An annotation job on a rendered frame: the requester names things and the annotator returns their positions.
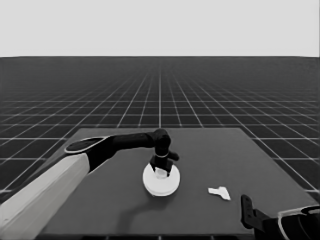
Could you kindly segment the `large thick white disc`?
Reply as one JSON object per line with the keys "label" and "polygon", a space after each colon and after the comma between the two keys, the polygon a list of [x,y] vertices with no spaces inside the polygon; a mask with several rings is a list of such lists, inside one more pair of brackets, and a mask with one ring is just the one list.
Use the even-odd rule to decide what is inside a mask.
{"label": "large thick white disc", "polygon": [[142,175],[142,180],[146,190],[156,197],[166,197],[173,194],[180,184],[180,171],[173,165],[170,176],[167,177],[165,170],[156,168],[154,173],[151,165],[148,164]]}

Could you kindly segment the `small white T-shaped piece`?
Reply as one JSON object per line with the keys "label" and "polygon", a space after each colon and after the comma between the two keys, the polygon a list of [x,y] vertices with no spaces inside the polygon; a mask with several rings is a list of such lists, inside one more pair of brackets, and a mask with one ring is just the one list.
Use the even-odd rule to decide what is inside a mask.
{"label": "small white T-shaped piece", "polygon": [[220,196],[223,200],[230,201],[231,197],[226,187],[220,186],[218,188],[209,188],[208,193],[216,196]]}

